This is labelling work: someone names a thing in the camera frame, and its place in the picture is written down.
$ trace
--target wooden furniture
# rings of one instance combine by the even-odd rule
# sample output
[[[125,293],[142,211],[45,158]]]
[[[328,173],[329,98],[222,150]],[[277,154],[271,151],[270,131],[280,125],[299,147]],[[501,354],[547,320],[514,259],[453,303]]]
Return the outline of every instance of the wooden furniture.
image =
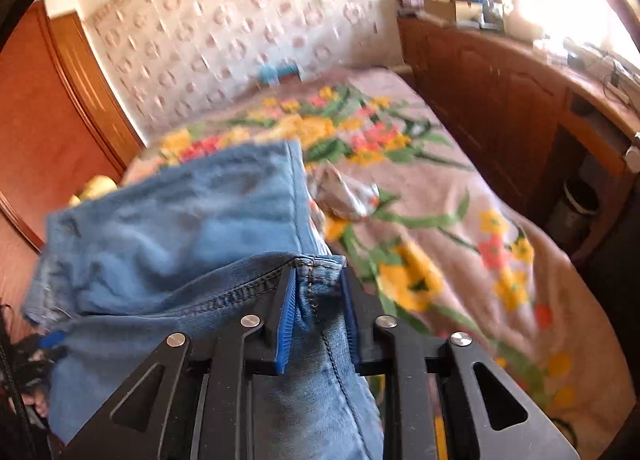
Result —
[[[511,207],[543,225],[586,154],[609,172],[602,213],[573,256],[587,258],[617,220],[634,181],[623,155],[640,131],[635,112],[607,98],[601,82],[549,66],[523,43],[415,18],[398,24],[418,93]]]
[[[81,44],[74,46],[80,53]],[[78,58],[85,64],[86,54]],[[66,53],[64,60],[75,59]],[[91,71],[89,63],[84,67]],[[71,76],[79,88],[89,88],[80,70]],[[36,2],[0,52],[0,298],[14,309],[14,339],[28,329],[19,310],[46,241],[46,216],[65,208],[92,176],[118,181],[125,169],[124,153],[103,136],[105,117],[90,106],[88,89],[76,93],[73,82],[44,5]],[[96,91],[95,103],[104,97]]]
[[[144,144],[130,125],[95,59],[76,12],[50,20],[54,45],[82,111],[126,168]]]

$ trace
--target textured wallpaper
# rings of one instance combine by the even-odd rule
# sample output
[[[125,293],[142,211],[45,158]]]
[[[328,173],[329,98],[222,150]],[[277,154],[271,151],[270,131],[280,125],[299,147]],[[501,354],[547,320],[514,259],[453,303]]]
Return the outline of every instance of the textured wallpaper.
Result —
[[[142,134],[256,89],[265,62],[384,62],[372,0],[109,0],[85,27]]]

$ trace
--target trash can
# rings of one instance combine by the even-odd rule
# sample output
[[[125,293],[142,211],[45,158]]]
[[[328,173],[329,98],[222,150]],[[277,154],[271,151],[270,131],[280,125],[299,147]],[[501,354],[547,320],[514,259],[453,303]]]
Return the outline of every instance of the trash can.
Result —
[[[591,220],[597,214],[600,202],[596,191],[580,178],[564,182],[562,197],[546,223],[545,232],[558,247],[572,253],[589,235]]]

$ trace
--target blue object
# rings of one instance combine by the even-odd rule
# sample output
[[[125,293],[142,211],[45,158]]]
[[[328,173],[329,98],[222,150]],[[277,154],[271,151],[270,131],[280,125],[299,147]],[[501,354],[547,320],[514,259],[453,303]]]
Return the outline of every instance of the blue object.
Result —
[[[38,345],[41,350],[47,350],[48,348],[55,348],[64,340],[65,332],[51,332],[41,337]]]
[[[351,299],[351,288],[347,280],[347,275],[343,270],[340,274],[340,288],[344,297],[344,326],[347,332],[347,342],[351,363],[358,371],[360,367],[360,342],[358,339],[358,321],[353,311],[353,300]]]
[[[287,293],[282,304],[282,314],[278,322],[278,335],[276,341],[276,371],[278,375],[284,373],[289,363],[293,323],[296,319],[296,269],[292,268],[287,283]]]
[[[273,67],[265,64],[260,67],[260,82],[269,86],[277,86],[280,83],[278,79],[278,71]]]
[[[378,410],[350,359],[344,258],[317,255],[309,218],[297,141],[228,149],[50,217],[23,312],[65,332],[52,431],[68,442],[167,335],[206,339],[240,320],[290,266],[289,361],[255,386],[254,432],[269,443],[257,458],[380,460]]]
[[[278,68],[264,64],[260,67],[259,78],[263,84],[276,86],[280,83],[281,78],[288,77],[289,75],[300,75],[300,69],[296,64],[286,64]]]

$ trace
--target bedspread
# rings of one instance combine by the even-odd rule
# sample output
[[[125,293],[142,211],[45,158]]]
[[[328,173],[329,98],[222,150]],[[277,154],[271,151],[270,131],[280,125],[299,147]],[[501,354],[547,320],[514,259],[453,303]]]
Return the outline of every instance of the bedspread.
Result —
[[[568,257],[487,186],[428,106],[386,70],[283,86],[165,135],[124,184],[238,143],[299,138],[380,190],[369,219],[326,215],[324,237],[387,313],[468,332],[595,459],[634,404],[620,345]]]

